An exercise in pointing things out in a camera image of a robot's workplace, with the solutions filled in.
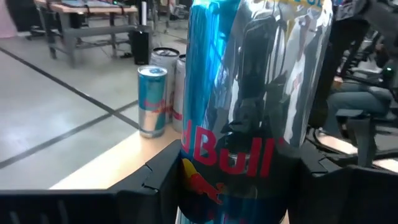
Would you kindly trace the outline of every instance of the energy drink can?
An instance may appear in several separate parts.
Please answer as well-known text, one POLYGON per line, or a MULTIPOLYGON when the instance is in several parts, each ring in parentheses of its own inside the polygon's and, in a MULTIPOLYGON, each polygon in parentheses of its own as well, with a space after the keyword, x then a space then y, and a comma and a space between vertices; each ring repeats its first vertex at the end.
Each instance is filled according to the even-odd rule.
POLYGON ((280 223, 333 18, 331 0, 194 0, 180 223, 280 223))
POLYGON ((182 132, 182 105, 185 81, 185 54, 180 55, 175 66, 175 89, 173 103, 173 128, 182 132))
POLYGON ((138 68, 139 132, 156 138, 165 130, 167 70, 153 65, 138 68))
POLYGON ((166 124, 172 122, 174 86, 175 86, 175 63, 180 52, 169 47, 157 47, 150 55, 150 65, 156 65, 167 69, 167 93, 166 93, 166 124))

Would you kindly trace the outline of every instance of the large foreground can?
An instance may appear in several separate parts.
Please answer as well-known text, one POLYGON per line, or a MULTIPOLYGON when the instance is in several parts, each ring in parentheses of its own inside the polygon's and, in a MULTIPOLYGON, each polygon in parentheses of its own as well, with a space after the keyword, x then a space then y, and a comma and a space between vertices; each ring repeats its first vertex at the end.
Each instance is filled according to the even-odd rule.
POLYGON ((175 85, 175 63, 180 52, 169 47, 157 47, 150 55, 150 65, 163 67, 167 70, 167 93, 166 93, 166 124, 172 122, 174 85, 175 85))
POLYGON ((141 136, 156 138, 164 133, 166 91, 166 69, 152 65, 138 68, 138 120, 141 136))
POLYGON ((173 128, 182 132, 182 106, 185 82, 185 54, 180 55, 175 66, 175 89, 173 103, 173 128))
POLYGON ((279 223, 331 0, 197 0, 183 99, 181 223, 279 223))

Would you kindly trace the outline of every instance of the small red bull can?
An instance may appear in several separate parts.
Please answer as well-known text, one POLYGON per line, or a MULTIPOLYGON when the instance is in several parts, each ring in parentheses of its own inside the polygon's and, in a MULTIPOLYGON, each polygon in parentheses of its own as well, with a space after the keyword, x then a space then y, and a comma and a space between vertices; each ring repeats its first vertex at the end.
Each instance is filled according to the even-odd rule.
POLYGON ((150 65, 163 67, 167 70, 167 92, 166 92, 166 124, 172 122, 174 86, 175 86, 175 63, 180 52, 169 47, 154 48, 150 55, 150 65))
POLYGON ((185 54, 180 55, 175 66, 175 89, 173 103, 173 128, 182 132, 182 105, 184 98, 185 54))
POLYGON ((153 65, 138 68, 139 132, 156 138, 165 131, 167 70, 153 65))

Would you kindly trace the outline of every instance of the gray floor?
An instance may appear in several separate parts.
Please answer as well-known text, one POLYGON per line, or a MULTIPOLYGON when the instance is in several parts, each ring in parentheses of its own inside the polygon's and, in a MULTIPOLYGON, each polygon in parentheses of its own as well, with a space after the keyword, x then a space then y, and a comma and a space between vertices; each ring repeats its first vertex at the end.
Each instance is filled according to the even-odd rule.
MULTIPOLYGON (((90 26, 101 23, 92 21, 90 26)), ((167 35, 157 34, 154 42, 185 53, 187 31, 174 27, 167 35)), ((50 58, 43 39, 0 39, 0 48, 25 61, 0 51, 0 189, 47 189, 137 131, 133 59, 112 59, 110 47, 87 49, 77 52, 78 66, 72 69, 63 54, 50 58)), ((122 55, 129 46, 119 49, 122 55)))

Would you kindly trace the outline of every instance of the red bull can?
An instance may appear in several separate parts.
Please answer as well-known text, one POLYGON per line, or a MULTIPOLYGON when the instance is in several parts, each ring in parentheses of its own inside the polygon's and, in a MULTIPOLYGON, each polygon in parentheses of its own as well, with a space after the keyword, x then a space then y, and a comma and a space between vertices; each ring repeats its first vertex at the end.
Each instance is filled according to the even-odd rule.
POLYGON ((167 92, 166 92, 166 124, 172 122, 174 86, 175 86, 175 63, 180 52, 169 47, 154 48, 150 55, 150 65, 163 67, 167 70, 167 92))
POLYGON ((331 0, 194 0, 180 223, 282 221, 332 17, 331 0))
POLYGON ((185 54, 180 55, 175 66, 175 89, 173 103, 173 128, 182 132, 182 106, 185 82, 185 54))
POLYGON ((167 70, 153 65, 138 68, 139 132, 156 138, 165 131, 167 70))

